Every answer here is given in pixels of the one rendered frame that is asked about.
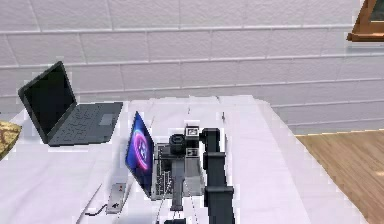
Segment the silver laptop with purple screen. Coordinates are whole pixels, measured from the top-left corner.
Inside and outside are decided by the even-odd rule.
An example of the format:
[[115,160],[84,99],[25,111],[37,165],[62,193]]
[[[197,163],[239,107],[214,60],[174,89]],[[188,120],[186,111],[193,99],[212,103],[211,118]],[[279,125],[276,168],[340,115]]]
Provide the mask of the silver laptop with purple screen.
[[[197,126],[189,126],[184,134],[174,134],[168,143],[155,144],[138,112],[135,113],[125,163],[144,193],[153,201],[171,199],[173,193],[171,147],[177,142],[184,143],[186,137],[199,134]],[[199,144],[183,146],[185,154],[185,179],[187,188],[183,196],[201,196],[204,178],[201,171]]]

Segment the dark grey laptop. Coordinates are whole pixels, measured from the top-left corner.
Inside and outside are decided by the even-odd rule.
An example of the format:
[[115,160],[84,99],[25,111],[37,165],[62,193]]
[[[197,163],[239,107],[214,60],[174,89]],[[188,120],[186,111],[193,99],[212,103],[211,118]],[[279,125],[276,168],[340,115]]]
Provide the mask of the dark grey laptop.
[[18,90],[44,144],[51,147],[108,142],[122,102],[78,104],[61,61]]

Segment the grey remote control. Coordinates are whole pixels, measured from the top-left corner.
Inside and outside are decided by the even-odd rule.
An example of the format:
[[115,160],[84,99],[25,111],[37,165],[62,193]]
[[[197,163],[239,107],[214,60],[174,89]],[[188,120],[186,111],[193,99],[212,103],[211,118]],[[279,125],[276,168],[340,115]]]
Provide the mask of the grey remote control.
[[122,210],[125,188],[125,183],[115,183],[112,185],[106,208],[107,214],[117,214]]

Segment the yellow patterned pillow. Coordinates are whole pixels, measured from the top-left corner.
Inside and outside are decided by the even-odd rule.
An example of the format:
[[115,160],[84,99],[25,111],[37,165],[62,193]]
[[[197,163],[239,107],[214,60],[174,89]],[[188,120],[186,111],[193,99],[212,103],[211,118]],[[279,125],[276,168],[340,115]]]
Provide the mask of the yellow patterned pillow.
[[19,138],[22,127],[8,121],[0,121],[0,161],[9,153]]

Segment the brown wooden window frame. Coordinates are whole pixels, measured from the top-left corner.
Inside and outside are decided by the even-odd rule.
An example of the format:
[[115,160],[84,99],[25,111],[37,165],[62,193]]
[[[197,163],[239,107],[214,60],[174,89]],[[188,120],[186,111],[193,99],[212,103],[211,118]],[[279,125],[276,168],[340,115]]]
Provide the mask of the brown wooden window frame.
[[346,40],[384,42],[384,0],[364,0]]

